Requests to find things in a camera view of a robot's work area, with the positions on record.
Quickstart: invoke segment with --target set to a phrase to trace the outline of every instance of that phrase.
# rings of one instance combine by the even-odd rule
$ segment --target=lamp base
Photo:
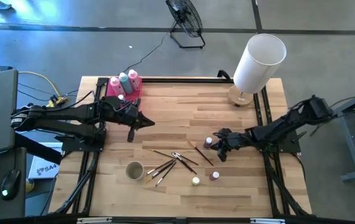
[[[228,101],[234,106],[247,106],[252,100],[253,94],[241,92],[235,85],[228,90]]]

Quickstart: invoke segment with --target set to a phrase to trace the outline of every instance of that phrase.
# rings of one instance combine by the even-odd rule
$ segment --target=electric fan
[[[170,38],[172,38],[180,48],[202,49],[205,46],[205,41],[203,40],[202,37],[202,22],[192,2],[190,0],[166,0],[166,4],[169,7],[169,10],[172,13],[173,18],[175,19],[174,26],[170,31]],[[172,32],[174,31],[177,24],[181,28],[183,28],[184,32],[188,34],[190,37],[192,38],[201,37],[203,45],[189,46],[189,47],[182,46],[172,35]]]

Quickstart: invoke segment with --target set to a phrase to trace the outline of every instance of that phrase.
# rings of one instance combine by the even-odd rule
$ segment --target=red tray
[[[126,99],[126,101],[136,100],[138,98],[141,98],[141,93],[142,93],[142,80],[140,78],[140,90],[139,91],[133,90],[133,92],[131,94],[126,94],[125,99]],[[106,94],[106,96],[117,96],[117,94],[115,94],[114,89],[109,84],[109,81],[107,82],[107,94]]]

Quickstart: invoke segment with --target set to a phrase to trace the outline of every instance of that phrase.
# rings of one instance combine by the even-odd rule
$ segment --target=robotic arm
[[[59,109],[30,103],[13,111],[11,126],[16,131],[56,131],[71,135],[58,136],[59,140],[76,139],[80,143],[95,144],[105,138],[105,121],[108,121],[130,126],[127,141],[132,142],[134,130],[155,124],[139,112],[140,101],[137,99],[124,103],[116,96],[107,96],[76,108],[70,106]],[[81,124],[66,123],[63,120],[75,120]]]
[[[284,140],[287,134],[305,124],[317,125],[327,123],[334,117],[333,110],[325,100],[313,95],[307,100],[297,103],[289,109],[288,113],[267,126],[256,126],[245,130],[245,133],[232,132],[223,128],[217,133],[219,141],[211,146],[217,150],[221,161],[226,161],[227,152],[240,147],[254,146],[256,149],[265,149],[269,144],[276,144]]]

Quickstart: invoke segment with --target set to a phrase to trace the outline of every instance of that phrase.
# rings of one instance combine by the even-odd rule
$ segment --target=white cap
[[[135,70],[133,70],[133,69],[130,69],[130,70],[129,70],[129,75],[130,75],[130,74],[133,74],[133,73],[137,73],[137,72],[136,72]]]
[[[212,138],[211,137],[207,137],[206,138],[206,143],[207,144],[212,144]]]
[[[111,83],[112,83],[112,84],[117,84],[118,81],[119,81],[119,80],[118,80],[116,77],[112,77],[112,78],[111,78]]]
[[[197,178],[197,177],[192,178],[192,184],[193,184],[193,185],[198,185],[198,184],[200,184],[200,179]]]
[[[212,173],[212,177],[215,178],[215,179],[219,178],[220,177],[219,172],[213,172]]]
[[[120,78],[125,78],[125,76],[126,76],[126,74],[125,74],[124,72],[121,72],[121,73],[119,74],[119,77],[120,77]]]

